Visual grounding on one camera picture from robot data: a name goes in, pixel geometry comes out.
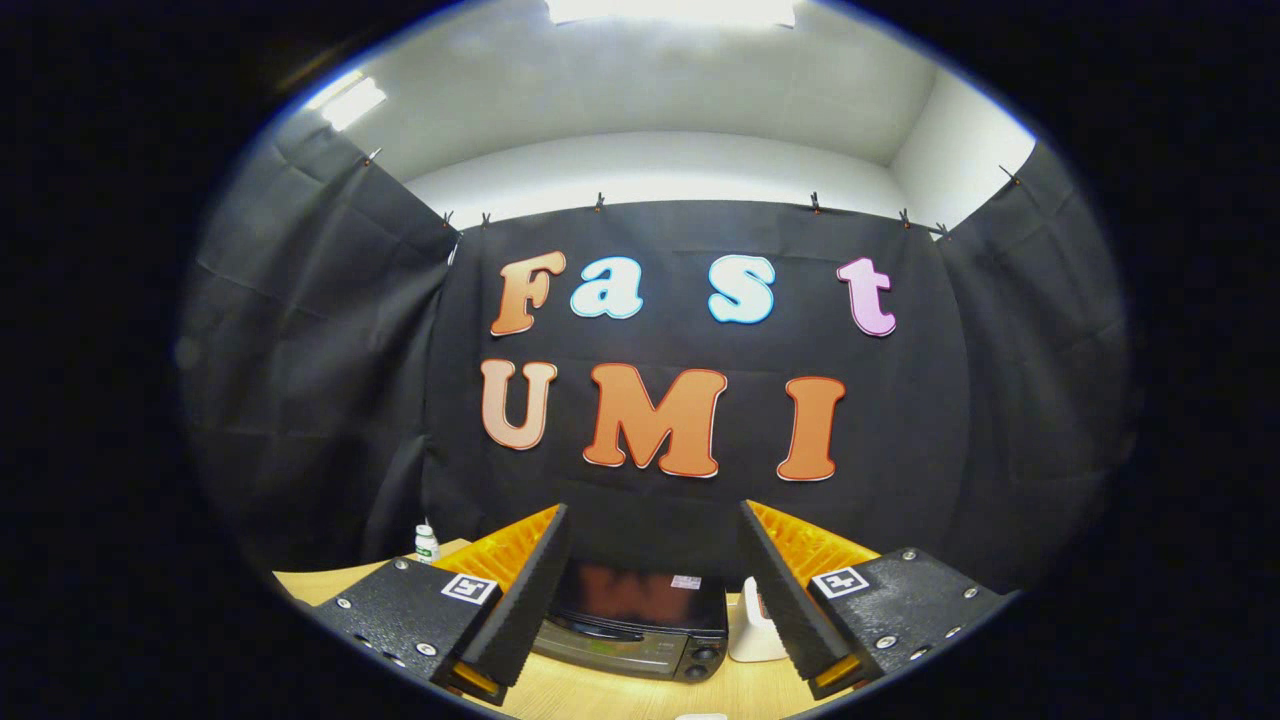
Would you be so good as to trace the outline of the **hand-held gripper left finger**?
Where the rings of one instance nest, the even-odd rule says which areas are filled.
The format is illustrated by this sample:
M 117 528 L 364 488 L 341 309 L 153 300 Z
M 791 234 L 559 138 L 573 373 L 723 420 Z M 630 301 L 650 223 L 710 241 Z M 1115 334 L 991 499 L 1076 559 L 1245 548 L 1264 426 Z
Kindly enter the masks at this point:
M 419 684 L 503 705 L 568 561 L 568 512 L 553 505 L 434 564 L 384 562 L 315 620 Z

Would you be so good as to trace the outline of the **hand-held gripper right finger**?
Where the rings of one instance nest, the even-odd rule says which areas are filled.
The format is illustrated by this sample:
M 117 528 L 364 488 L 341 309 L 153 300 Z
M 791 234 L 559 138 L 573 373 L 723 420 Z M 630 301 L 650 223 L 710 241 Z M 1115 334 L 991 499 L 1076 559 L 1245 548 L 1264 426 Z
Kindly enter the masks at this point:
M 751 500 L 750 577 L 815 700 L 905 673 L 982 628 L 1006 597 L 915 547 L 877 553 Z

